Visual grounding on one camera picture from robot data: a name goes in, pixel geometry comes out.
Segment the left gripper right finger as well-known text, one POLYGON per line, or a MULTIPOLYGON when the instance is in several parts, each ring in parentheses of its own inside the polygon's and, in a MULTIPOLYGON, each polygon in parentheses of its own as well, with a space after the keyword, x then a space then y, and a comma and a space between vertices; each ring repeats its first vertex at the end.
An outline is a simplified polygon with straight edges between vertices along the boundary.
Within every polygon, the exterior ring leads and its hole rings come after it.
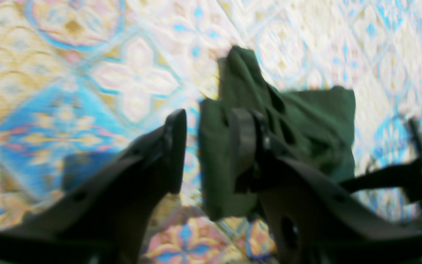
POLYGON ((340 184, 296 160, 259 112, 233 109, 229 125, 233 190, 257 194, 279 263, 422 264, 422 217, 393 223, 351 196, 401 187, 410 201, 422 202, 422 142, 413 120, 417 159, 340 184))

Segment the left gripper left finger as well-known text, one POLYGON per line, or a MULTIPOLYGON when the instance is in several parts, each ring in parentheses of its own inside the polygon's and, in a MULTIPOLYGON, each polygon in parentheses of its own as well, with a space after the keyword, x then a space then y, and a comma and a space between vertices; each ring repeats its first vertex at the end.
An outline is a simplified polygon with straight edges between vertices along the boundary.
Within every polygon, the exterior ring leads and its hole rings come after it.
POLYGON ((154 208, 179 194, 186 111, 137 138, 46 211, 0 231, 0 264, 135 264, 154 208))

